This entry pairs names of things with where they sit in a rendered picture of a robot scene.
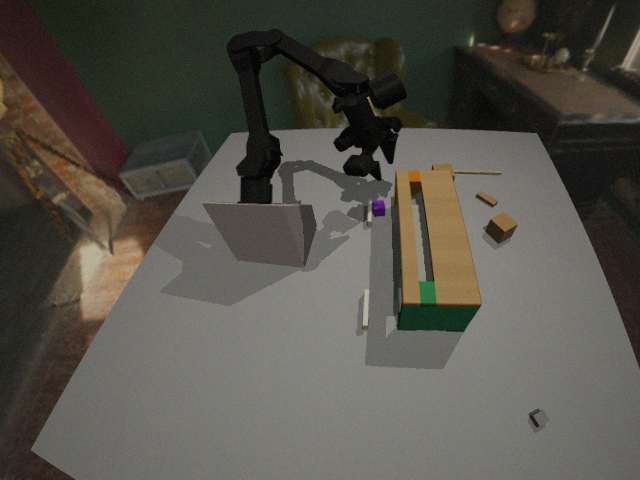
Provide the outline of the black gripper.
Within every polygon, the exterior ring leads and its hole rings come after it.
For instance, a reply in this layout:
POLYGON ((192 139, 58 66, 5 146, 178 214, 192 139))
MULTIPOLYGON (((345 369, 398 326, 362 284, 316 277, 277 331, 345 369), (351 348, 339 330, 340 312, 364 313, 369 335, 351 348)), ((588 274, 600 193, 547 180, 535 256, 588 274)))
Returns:
POLYGON ((361 145, 358 148, 362 148, 363 152, 348 158, 343 166, 346 175, 365 177, 369 173, 376 180, 381 181, 380 162, 374 161, 372 155, 380 146, 388 164, 393 164, 395 145, 399 136, 397 133, 402 126, 402 121, 397 116, 383 118, 374 116, 370 122, 362 126, 351 126, 350 132, 355 134, 361 145))

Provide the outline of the purple cube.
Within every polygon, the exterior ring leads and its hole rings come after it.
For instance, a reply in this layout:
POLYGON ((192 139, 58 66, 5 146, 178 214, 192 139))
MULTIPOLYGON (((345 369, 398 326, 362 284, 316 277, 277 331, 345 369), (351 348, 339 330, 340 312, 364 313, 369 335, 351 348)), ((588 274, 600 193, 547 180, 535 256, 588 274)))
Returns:
POLYGON ((375 200, 372 201, 374 216, 383 216, 385 215, 385 204, 384 201, 375 200))

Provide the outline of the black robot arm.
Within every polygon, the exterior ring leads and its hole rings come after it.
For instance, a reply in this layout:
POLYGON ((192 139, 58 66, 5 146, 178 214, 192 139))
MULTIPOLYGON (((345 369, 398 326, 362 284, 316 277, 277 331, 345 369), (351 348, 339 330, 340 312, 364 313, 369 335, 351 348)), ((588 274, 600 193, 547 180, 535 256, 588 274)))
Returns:
MULTIPOLYGON (((362 126, 375 116, 368 96, 374 108, 382 111, 407 97, 402 80, 392 69, 369 81, 368 76, 355 71, 351 65, 323 57, 278 29, 235 35, 226 50, 239 76, 249 130, 246 157, 236 167, 241 177, 241 202, 238 204, 271 204, 271 179, 283 156, 279 139, 270 134, 267 125, 258 80, 262 63, 281 54, 313 73, 339 97, 334 98, 332 110, 335 114, 343 110, 352 127, 362 126), (264 48, 258 50, 257 46, 264 48)), ((334 141, 339 152, 353 145, 355 148, 361 146, 355 134, 350 132, 351 126, 343 129, 334 141)))

